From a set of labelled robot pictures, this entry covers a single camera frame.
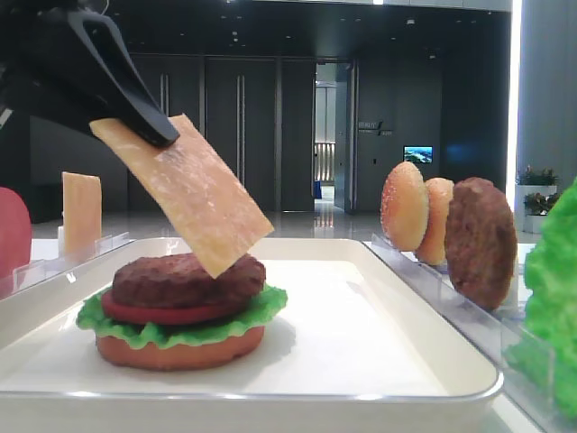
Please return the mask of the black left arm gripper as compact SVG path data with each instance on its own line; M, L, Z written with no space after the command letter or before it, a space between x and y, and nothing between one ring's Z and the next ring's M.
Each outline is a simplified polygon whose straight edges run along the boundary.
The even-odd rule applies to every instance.
M155 147L179 138L114 21L82 1L1 3L1 101L82 133L113 117Z

